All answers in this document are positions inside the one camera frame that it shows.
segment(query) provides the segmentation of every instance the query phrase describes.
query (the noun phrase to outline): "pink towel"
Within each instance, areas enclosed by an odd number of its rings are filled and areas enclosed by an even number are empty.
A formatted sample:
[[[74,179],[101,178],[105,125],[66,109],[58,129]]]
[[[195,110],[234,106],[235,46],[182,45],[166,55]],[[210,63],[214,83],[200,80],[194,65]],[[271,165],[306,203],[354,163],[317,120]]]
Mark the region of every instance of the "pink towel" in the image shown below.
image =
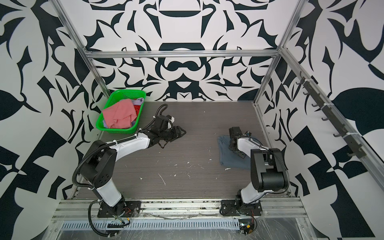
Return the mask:
[[[130,128],[136,118],[132,100],[124,99],[103,110],[103,116],[108,128]]]

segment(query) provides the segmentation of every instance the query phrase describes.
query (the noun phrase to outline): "white scratch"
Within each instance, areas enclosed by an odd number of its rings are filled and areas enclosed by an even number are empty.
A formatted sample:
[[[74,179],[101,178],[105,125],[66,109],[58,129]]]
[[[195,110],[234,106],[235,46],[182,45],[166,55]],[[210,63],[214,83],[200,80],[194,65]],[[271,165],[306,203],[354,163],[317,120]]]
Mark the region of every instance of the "white scratch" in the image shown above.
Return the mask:
[[[161,177],[161,175],[158,173],[158,175]],[[163,180],[164,186],[166,185],[164,179],[161,177],[161,180]]]

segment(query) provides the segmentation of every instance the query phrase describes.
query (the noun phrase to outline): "laundry basket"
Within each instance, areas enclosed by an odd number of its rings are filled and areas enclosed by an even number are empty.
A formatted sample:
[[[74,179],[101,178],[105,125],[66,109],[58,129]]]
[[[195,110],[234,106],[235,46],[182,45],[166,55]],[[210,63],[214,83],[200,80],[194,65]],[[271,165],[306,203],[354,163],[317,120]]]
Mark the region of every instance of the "laundry basket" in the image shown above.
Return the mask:
[[[121,99],[137,99],[137,98],[144,98],[147,96],[147,94],[144,91],[141,90],[135,90],[135,89],[119,89],[111,93],[110,97],[108,98],[107,103],[104,106],[104,109],[107,107],[112,106],[113,104],[117,103]],[[141,105],[139,115],[136,118],[136,123],[131,128],[127,129],[121,129],[121,128],[105,128],[103,125],[104,116],[103,113],[100,114],[99,118],[96,121],[96,128],[101,131],[106,131],[109,133],[122,133],[122,134],[130,134],[134,133],[137,129],[137,125],[140,120],[141,111],[143,110],[144,103]]]

